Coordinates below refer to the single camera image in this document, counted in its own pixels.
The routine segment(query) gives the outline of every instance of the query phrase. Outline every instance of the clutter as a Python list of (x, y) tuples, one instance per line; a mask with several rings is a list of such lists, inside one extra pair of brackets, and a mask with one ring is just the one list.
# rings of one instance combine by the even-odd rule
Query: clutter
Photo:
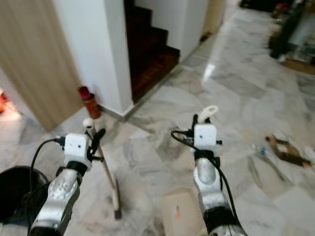
[(281, 16), (281, 14), (288, 12), (289, 8), (286, 3), (278, 3), (272, 12), (271, 18), (276, 19)]
[(288, 141), (279, 140), (274, 135), (266, 137), (277, 157), (292, 164), (310, 167), (311, 162), (300, 156), (300, 152)]
[(309, 75), (315, 75), (315, 66), (306, 64), (302, 61), (286, 59), (284, 62), (281, 63), (281, 65), (291, 70), (300, 71)]
[(315, 147), (305, 147), (304, 154), (307, 160), (309, 160), (312, 164), (315, 164)]
[(289, 14), (288, 18), (284, 21), (281, 31), (279, 35), (277, 35), (277, 39), (272, 44), (270, 53), (272, 58), (279, 59), (283, 54), (288, 52), (290, 38), (298, 27), (304, 10), (304, 2), (297, 4)]
[(290, 7), (294, 0), (241, 0), (240, 7), (254, 9), (258, 11), (267, 11), (273, 12), (275, 10), (275, 6), (280, 7)]

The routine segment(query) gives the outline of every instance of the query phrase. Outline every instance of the black trash bin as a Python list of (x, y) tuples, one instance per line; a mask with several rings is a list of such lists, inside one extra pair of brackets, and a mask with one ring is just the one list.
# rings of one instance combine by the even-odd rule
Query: black trash bin
[[(46, 181), (38, 170), (32, 172), (33, 201), (28, 214), (34, 220), (47, 199)], [(26, 220), (26, 203), (30, 196), (30, 167), (16, 166), (0, 174), (0, 222), (15, 223)]]

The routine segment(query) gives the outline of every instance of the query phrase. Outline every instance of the marble floor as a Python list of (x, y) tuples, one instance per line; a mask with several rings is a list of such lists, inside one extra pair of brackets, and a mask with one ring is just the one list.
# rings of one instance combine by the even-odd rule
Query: marble floor
[[(264, 137), (286, 134), (303, 151), (315, 144), (315, 79), (280, 66), (265, 49), (269, 17), (233, 6), (218, 34), (178, 65), (169, 80), (127, 122), (106, 114), (97, 123), (102, 147), (117, 174), (124, 218), (113, 220), (102, 168), (94, 163), (81, 185), (66, 236), (162, 236), (160, 198), (194, 188), (191, 150), (170, 137), (191, 117), (218, 105), (213, 123), (224, 145), (221, 166), (238, 216), (251, 236), (310, 236), (315, 232), (315, 173), (277, 159)], [(52, 133), (15, 113), (0, 116), (0, 172), (29, 165), (38, 145), (56, 134), (82, 132), (82, 109)], [(259, 157), (252, 144), (267, 147)], [(59, 146), (48, 144), (36, 167), (49, 178), (63, 164)], [(23, 226), (0, 226), (1, 236), (26, 235)]]

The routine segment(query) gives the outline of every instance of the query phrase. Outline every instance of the black plug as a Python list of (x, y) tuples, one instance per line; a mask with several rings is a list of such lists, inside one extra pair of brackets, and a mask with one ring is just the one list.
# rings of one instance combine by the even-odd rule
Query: black plug
[(187, 130), (187, 131), (183, 131), (183, 134), (184, 134), (186, 137), (193, 138), (193, 130), (192, 130), (192, 129), (189, 129), (189, 130)]
[(65, 137), (64, 136), (61, 136), (61, 137), (58, 137), (58, 138), (55, 138), (54, 139), (54, 142), (59, 144), (60, 146), (64, 147), (64, 144), (65, 144)]

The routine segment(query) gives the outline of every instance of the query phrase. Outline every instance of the wooden door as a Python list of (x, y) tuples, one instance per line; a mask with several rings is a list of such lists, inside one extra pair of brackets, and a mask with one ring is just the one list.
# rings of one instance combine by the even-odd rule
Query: wooden door
[(83, 106), (52, 0), (0, 0), (0, 66), (47, 131)]
[(223, 17), (225, 0), (209, 0), (201, 37), (216, 33)]

